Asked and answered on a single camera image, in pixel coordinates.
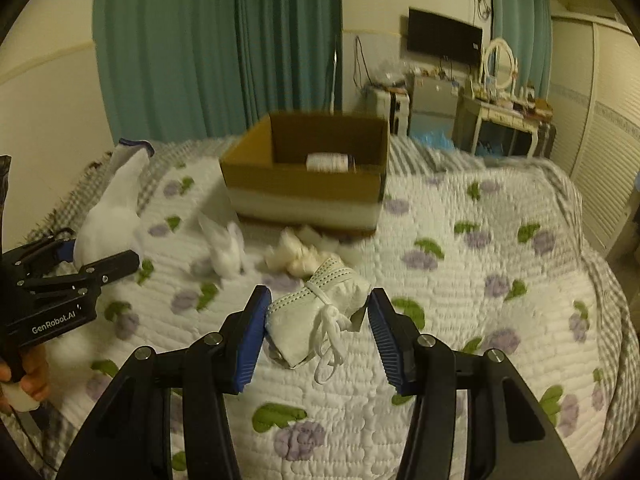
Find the person's left hand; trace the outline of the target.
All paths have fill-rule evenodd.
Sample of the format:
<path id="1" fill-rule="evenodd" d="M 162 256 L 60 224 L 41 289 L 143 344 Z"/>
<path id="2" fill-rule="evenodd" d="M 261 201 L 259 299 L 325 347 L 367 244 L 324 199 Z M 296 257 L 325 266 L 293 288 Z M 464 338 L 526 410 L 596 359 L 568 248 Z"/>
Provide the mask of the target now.
<path id="1" fill-rule="evenodd" d="M 23 352 L 22 362 L 25 371 L 20 381 L 22 390 L 35 401 L 46 400 L 51 392 L 50 366 L 46 347 L 40 344 Z"/>

